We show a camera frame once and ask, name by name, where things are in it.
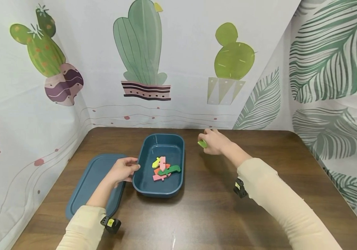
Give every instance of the green cactus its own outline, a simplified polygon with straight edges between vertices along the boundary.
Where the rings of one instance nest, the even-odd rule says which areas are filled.
[[[42,9],[41,14],[37,10],[39,26],[37,25],[35,28],[31,24],[32,29],[29,29],[23,24],[13,24],[9,31],[13,39],[27,45],[28,55],[37,70],[44,76],[51,77],[60,74],[60,65],[66,63],[66,58],[62,50],[51,39],[56,31],[53,19],[45,13],[46,10]],[[52,22],[53,26],[47,29],[47,25]]]
[[[55,21],[54,19],[52,19],[52,16],[47,13],[48,9],[45,9],[45,5],[38,5],[39,7],[37,7],[37,9],[35,10],[38,20],[38,26],[49,37],[53,37],[56,33]]]
[[[215,58],[218,78],[240,80],[255,61],[255,52],[247,44],[237,42],[237,29],[232,23],[222,24],[216,31],[216,39],[223,46]]]
[[[146,85],[162,85],[167,75],[159,73],[162,48],[160,16],[150,0],[135,0],[129,8],[128,18],[116,19],[113,35],[128,81]]]

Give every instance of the orange puzzle piece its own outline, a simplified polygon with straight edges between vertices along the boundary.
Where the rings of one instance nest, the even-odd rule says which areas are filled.
[[[158,174],[158,173],[159,173],[159,170],[160,170],[160,168],[155,169],[155,170],[154,170],[154,173],[155,173],[155,174]]]

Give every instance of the foam puzzle piece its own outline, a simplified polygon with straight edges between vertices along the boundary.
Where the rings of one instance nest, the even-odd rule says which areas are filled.
[[[159,158],[159,168],[162,171],[165,171],[166,169],[166,156],[161,156]]]
[[[152,168],[157,168],[159,165],[159,157],[156,158],[156,161],[152,163]]]
[[[174,166],[170,166],[170,168],[165,169],[165,171],[160,170],[158,172],[158,175],[162,176],[162,175],[166,175],[166,174],[170,174],[173,172],[180,172],[181,168],[178,165],[174,165]]]
[[[160,170],[160,168],[156,168],[155,170],[154,170],[154,173],[155,174],[158,174],[159,173],[159,170]]]
[[[154,182],[155,182],[155,181],[159,181],[159,180],[164,181],[165,178],[169,177],[170,175],[171,175],[171,174],[160,176],[160,175],[158,175],[158,174],[155,174],[155,175],[152,176],[152,177],[154,178]]]

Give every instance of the wooden table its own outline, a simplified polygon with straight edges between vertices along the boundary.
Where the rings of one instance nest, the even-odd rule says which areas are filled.
[[[200,130],[104,128],[86,136],[13,247],[55,249],[65,233],[65,208],[87,163],[100,153],[139,155],[152,133],[185,140],[185,179],[170,199],[148,198],[127,184],[115,218],[122,226],[104,233],[98,249],[291,249],[279,224],[249,198],[233,192],[235,168],[205,155]],[[321,218],[343,249],[357,249],[357,217],[297,135],[285,131],[223,131],[250,155],[262,158]]]

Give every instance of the printed curtain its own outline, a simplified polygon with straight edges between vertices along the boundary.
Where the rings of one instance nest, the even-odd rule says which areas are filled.
[[[357,215],[357,0],[0,0],[0,250],[94,127],[293,131]]]

